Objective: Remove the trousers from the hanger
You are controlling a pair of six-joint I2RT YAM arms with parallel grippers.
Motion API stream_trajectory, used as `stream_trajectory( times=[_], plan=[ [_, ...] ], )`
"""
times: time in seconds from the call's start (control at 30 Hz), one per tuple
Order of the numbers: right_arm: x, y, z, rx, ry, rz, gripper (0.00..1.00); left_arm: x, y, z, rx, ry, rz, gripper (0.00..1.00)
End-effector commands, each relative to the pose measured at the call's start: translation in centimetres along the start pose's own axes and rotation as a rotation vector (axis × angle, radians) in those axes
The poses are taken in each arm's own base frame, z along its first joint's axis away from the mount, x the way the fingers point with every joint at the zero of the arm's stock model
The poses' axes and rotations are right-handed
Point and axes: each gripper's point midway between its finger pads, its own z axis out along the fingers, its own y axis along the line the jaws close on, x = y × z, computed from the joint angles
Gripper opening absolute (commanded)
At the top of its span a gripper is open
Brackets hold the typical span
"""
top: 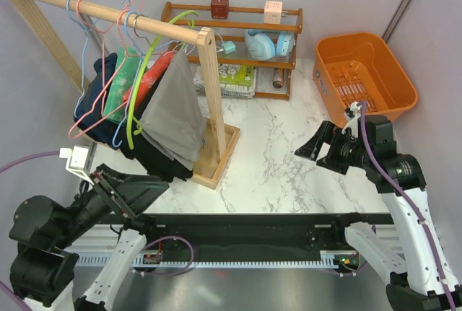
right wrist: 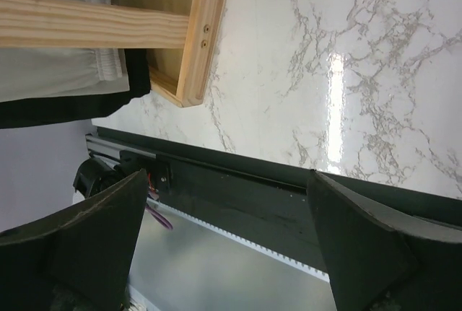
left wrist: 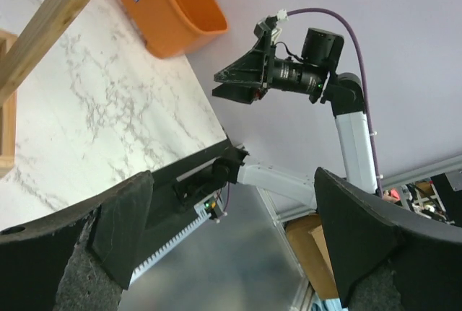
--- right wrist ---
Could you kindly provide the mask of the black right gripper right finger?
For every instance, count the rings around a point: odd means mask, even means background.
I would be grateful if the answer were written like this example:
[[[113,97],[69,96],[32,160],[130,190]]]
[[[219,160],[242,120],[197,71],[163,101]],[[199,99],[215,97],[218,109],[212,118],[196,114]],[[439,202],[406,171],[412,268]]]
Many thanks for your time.
[[[459,310],[461,202],[310,171],[307,196],[338,310]]]

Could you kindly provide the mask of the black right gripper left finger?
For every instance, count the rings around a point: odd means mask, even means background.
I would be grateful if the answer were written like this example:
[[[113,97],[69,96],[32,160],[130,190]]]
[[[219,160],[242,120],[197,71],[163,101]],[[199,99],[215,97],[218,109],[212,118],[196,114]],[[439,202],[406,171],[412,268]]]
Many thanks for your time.
[[[119,310],[147,203],[145,171],[1,233],[2,310]]]

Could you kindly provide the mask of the grey trousers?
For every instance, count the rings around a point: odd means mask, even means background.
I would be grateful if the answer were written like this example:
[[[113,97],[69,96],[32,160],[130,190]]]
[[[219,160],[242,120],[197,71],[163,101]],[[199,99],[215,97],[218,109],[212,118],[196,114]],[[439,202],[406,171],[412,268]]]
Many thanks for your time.
[[[112,0],[1,0],[1,101],[86,95],[141,97],[151,84],[143,50],[97,44]]]

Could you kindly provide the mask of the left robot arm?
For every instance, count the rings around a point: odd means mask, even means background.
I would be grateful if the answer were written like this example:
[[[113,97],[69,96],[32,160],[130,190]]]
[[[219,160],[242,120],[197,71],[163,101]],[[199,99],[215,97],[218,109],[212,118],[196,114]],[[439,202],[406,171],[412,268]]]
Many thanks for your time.
[[[147,174],[93,157],[74,188],[83,201],[1,233],[2,310],[122,310],[129,301]]]

